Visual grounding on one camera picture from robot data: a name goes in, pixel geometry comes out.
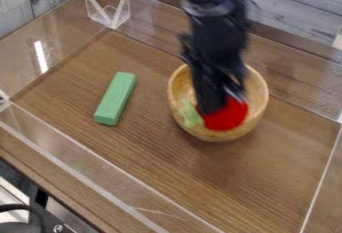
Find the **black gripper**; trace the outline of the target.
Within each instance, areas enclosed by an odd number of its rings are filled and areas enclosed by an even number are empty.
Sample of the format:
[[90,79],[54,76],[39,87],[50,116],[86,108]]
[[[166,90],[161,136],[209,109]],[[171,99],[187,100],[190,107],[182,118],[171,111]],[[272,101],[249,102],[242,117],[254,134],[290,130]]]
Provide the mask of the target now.
[[240,103],[246,101],[248,69],[241,57],[248,43],[246,8],[187,6],[185,11],[191,32],[181,35],[182,58],[191,67],[199,111],[207,115],[226,105],[226,93]]

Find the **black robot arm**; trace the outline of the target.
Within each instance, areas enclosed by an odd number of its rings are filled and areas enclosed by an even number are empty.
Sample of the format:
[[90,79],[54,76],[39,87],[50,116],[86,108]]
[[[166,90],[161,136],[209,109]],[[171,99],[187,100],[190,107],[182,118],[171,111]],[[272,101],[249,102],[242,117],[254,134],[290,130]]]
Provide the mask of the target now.
[[199,111],[218,112],[229,99],[244,101],[248,43],[246,0],[185,0],[191,31],[179,36],[191,67]]

